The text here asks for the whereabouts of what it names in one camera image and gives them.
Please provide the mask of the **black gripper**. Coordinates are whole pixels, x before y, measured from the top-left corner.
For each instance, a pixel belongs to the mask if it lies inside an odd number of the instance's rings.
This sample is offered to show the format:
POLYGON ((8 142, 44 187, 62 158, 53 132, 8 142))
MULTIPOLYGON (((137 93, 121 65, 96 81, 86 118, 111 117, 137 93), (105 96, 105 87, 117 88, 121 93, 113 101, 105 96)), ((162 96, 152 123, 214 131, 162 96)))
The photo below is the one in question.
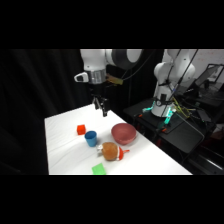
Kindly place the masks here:
POLYGON ((106 84, 90 84, 89 89, 91 96, 94 97, 93 103, 95 105, 95 109, 98 110, 102 107, 103 117, 106 117, 109 110, 109 100, 104 98, 106 96, 106 84), (101 105, 97 97, 102 98, 101 105))

